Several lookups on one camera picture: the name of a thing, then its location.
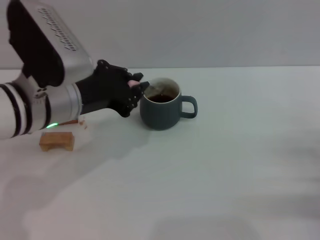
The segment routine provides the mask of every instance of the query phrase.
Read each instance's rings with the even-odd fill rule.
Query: dark liquid
[[[168,95],[155,95],[148,98],[150,101],[155,103],[167,103],[172,101],[174,98]]]

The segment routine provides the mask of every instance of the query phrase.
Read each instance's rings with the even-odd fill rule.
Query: dark gray mug
[[[192,103],[194,113],[183,112],[182,102]],[[142,121],[155,130],[169,129],[176,125],[180,118],[193,119],[197,113],[196,99],[193,96],[183,96],[179,85],[169,78],[150,81],[150,86],[140,100]]]

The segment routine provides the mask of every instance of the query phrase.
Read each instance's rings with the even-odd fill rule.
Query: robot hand
[[[126,68],[99,60],[93,74],[76,83],[82,98],[81,114],[109,108],[124,118],[130,116],[149,86],[148,82],[139,84],[142,78],[142,73],[131,74]]]

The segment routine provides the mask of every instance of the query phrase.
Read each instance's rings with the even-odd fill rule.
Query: small wooden block
[[[72,132],[45,132],[40,138],[39,145],[42,151],[47,152],[53,148],[74,149],[75,137]]]

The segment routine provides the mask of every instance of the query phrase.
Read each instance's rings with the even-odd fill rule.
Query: white tabletop
[[[3,140],[1,240],[320,238],[320,67],[137,71],[176,80],[197,118],[152,131],[100,110],[50,129],[73,152]]]

